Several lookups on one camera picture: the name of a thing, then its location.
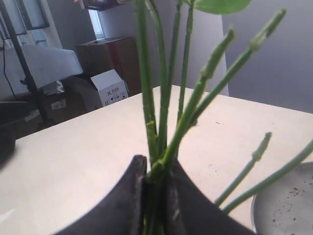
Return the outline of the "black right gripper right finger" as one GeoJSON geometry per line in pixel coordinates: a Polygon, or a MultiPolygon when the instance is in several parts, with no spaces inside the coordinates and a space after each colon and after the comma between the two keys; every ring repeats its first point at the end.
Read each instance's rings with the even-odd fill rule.
{"type": "Polygon", "coordinates": [[[253,235],[254,232],[213,204],[179,161],[172,163],[164,188],[166,235],[253,235]]]}

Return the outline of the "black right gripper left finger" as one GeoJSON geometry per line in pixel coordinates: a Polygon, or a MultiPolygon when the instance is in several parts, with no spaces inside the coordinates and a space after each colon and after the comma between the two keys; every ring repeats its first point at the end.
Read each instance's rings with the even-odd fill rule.
{"type": "Polygon", "coordinates": [[[143,232],[147,158],[133,156],[125,173],[91,211],[57,235],[140,235],[143,232]]]}

